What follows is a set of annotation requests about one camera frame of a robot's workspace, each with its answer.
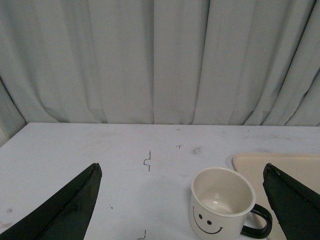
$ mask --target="smiley face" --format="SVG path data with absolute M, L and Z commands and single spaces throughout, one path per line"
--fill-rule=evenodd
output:
M 215 232 L 208 232 L 208 231 L 203 230 L 203 229 L 199 226 L 199 224 L 197 223 L 197 220 L 196 220 L 196 217 L 195 217 L 195 207 L 194 207 L 194 206 L 192 206 L 192 207 L 193 207 L 193 218 L 194 218 L 195 224 L 198 226 L 198 228 L 199 228 L 201 231 L 203 231 L 203 232 L 206 233 L 206 234 L 218 234 L 218 233 L 220 233 L 220 231 L 223 229 L 223 227 L 221 227 L 221 226 L 220 226 L 220 229 L 219 229 L 218 231 L 215 231 Z M 199 221 L 203 220 L 203 216 L 202 216 L 201 214 L 199 214 L 199 215 L 197 216 L 197 218 L 199 218 Z M 211 222 L 210 220 L 207 220 L 207 221 L 206 221 L 206 224 L 207 224 L 207 225 L 212 225 L 212 222 Z

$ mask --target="gray curtain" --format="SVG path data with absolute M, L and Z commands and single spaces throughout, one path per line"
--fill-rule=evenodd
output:
M 315 0 L 0 0 L 0 16 L 27 123 L 320 123 Z

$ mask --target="white mug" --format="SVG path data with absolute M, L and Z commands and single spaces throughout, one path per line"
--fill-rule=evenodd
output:
M 265 227 L 244 226 L 249 212 L 263 217 Z M 189 222 L 202 240 L 236 240 L 240 234 L 264 239 L 272 229 L 272 216 L 256 204 L 251 184 L 238 172 L 221 167 L 205 168 L 193 177 Z

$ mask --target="drawn smile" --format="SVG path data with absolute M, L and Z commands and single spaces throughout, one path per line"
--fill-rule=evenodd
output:
M 196 220 L 196 217 L 195 217 L 195 207 L 194 207 L 194 206 L 192 206 L 192 207 L 193 207 L 193 218 L 194 218 L 195 224 L 198 226 L 198 228 L 201 229 L 201 231 L 205 232 L 206 234 L 218 234 L 218 233 L 220 233 L 220 231 L 223 229 L 223 227 L 220 227 L 220 229 L 219 229 L 218 231 L 216 231 L 216 232 L 207 232 L 207 231 L 203 230 L 203 229 L 199 226 L 199 224 L 197 223 L 197 220 Z

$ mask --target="mug rim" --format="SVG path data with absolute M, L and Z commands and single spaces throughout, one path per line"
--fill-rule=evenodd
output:
M 222 212 L 219 212 L 219 211 L 216 211 L 216 210 L 213 210 L 211 209 L 210 207 L 206 206 L 199 198 L 198 196 L 196 195 L 196 191 L 195 191 L 195 186 L 194 186 L 194 183 L 195 183 L 195 180 L 197 178 L 197 176 L 199 176 L 201 173 L 203 173 L 204 171 L 207 171 L 207 170 L 223 170 L 223 171 L 228 171 L 232 174 L 235 174 L 237 175 L 238 177 L 240 177 L 246 184 L 247 186 L 249 187 L 250 189 L 250 192 L 251 192 L 251 195 L 252 195 L 252 200 L 251 200 L 251 204 L 243 211 L 240 211 L 240 212 L 237 212 L 237 213 L 222 213 Z M 251 183 L 244 177 L 242 176 L 240 173 L 232 170 L 232 169 L 229 169 L 229 168 L 226 168 L 226 167 L 206 167 L 206 168 L 203 168 L 202 170 L 198 171 L 192 178 L 192 181 L 191 181 L 191 192 L 192 192 L 192 195 L 193 197 L 195 198 L 196 202 L 198 204 L 200 204 L 204 209 L 206 209 L 207 211 L 209 211 L 210 213 L 213 213 L 213 214 L 216 214 L 216 215 L 219 215 L 219 216 L 223 216 L 223 217 L 229 217 L 229 218 L 234 218 L 234 217 L 239 217 L 239 216 L 243 216 L 247 213 L 249 213 L 255 206 L 256 204 L 256 194 L 255 194 L 255 190 L 254 188 L 252 187 Z

